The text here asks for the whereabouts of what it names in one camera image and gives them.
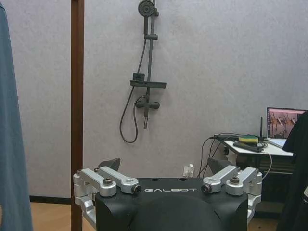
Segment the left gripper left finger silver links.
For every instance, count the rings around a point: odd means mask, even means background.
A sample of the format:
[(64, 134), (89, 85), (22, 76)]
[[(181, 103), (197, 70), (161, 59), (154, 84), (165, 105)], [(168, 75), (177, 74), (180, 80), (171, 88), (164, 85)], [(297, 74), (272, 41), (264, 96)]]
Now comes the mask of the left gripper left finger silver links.
[(73, 175), (74, 202), (80, 206), (82, 216), (91, 226), (96, 226), (95, 194), (110, 198), (116, 195), (118, 189), (130, 195), (141, 192), (136, 178), (118, 171), (120, 163), (120, 158), (102, 161), (94, 170), (85, 168)]

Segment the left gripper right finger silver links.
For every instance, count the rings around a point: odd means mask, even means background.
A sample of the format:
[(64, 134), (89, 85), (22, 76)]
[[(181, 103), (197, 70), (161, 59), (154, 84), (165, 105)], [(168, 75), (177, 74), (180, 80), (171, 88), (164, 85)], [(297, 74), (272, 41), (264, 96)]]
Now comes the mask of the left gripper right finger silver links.
[(231, 196), (248, 194), (247, 222), (253, 218), (256, 205), (262, 197), (262, 173), (253, 167), (240, 167), (227, 160), (208, 158), (210, 169), (213, 173), (210, 177), (203, 178), (201, 190), (205, 194), (213, 194), (225, 187), (225, 192)]

